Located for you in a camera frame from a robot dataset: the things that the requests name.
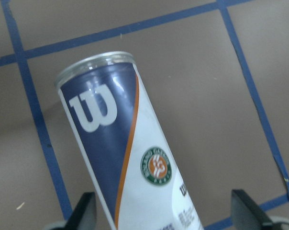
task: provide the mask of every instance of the blue label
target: blue label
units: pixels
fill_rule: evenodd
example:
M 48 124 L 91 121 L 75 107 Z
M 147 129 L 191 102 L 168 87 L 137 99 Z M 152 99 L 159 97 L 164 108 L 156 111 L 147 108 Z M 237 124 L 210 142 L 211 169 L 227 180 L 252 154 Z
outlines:
M 61 87 L 114 220 L 136 83 L 133 65 L 118 63 L 77 76 Z

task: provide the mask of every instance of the w logo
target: w logo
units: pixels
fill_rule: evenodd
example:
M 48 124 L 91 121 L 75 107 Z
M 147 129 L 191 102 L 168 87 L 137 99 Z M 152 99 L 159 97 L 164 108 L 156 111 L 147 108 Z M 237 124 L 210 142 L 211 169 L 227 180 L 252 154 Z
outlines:
M 106 115 L 102 115 L 100 108 L 97 104 L 97 101 L 94 97 L 94 94 L 100 94 L 100 96 L 103 98 L 107 107 Z M 103 84 L 95 88 L 94 91 L 93 90 L 85 91 L 81 93 L 79 97 L 82 101 L 86 102 L 90 115 L 92 117 L 92 121 L 89 121 L 87 119 L 78 96 L 75 96 L 74 98 L 70 99 L 69 104 L 76 111 L 78 120 L 82 128 L 86 132 L 88 133 L 94 132 L 97 130 L 99 125 L 108 126 L 116 120 L 117 105 L 107 85 Z

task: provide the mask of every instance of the orange stripe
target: orange stripe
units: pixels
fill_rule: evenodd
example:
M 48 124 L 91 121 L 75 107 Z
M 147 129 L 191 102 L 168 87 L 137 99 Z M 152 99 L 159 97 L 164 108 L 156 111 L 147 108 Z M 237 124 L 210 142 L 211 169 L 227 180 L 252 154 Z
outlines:
M 138 76 L 136 75 L 136 93 L 135 93 L 133 120 L 132 120 L 130 134 L 129 134 L 129 138 L 128 138 L 127 146 L 125 150 L 125 156 L 124 156 L 122 172 L 121 172 L 120 182 L 119 182 L 119 187 L 118 187 L 117 201 L 116 201 L 115 226 L 117 229 L 118 229 L 119 210 L 120 210 L 122 192 L 123 192 L 123 187 L 124 187 L 124 181 L 125 181 L 127 166 L 128 166 L 129 159 L 130 159 L 132 143 L 134 139 L 134 132 L 135 132 L 136 120 L 137 120 L 137 114 L 138 114 L 138 104 L 139 104 L 139 82 L 138 82 Z

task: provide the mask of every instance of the black holder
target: black holder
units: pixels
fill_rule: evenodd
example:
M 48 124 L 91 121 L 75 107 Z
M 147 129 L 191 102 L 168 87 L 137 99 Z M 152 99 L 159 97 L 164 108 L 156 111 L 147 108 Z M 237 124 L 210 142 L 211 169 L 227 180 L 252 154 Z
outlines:
M 51 230 L 93 230 L 96 227 L 96 221 L 95 193 L 84 193 L 66 225 Z
M 274 223 L 244 190 L 232 190 L 231 201 L 231 218 L 237 230 L 289 230 L 288 222 Z

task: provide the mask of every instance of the wilson logo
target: wilson logo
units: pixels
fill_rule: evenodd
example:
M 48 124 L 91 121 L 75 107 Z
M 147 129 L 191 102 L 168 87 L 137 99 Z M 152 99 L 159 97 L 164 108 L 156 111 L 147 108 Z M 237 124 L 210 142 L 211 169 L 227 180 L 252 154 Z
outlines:
M 102 99 L 104 100 L 107 108 L 107 114 L 102 115 L 97 101 L 94 97 L 95 94 L 100 94 Z M 78 120 L 82 126 L 82 128 L 86 132 L 94 132 L 97 130 L 99 125 L 108 126 L 112 124 L 117 118 L 117 105 L 115 99 L 107 87 L 107 85 L 103 84 L 94 90 L 89 89 L 79 95 L 82 101 L 86 102 L 86 105 L 89 109 L 90 115 L 92 117 L 92 121 L 89 121 L 85 115 L 81 102 L 78 96 L 73 97 L 69 100 L 70 107 L 73 107 L 78 116 Z
M 166 153 L 158 147 L 144 153 L 141 161 L 143 176 L 151 183 L 166 184 L 171 178 L 171 166 Z

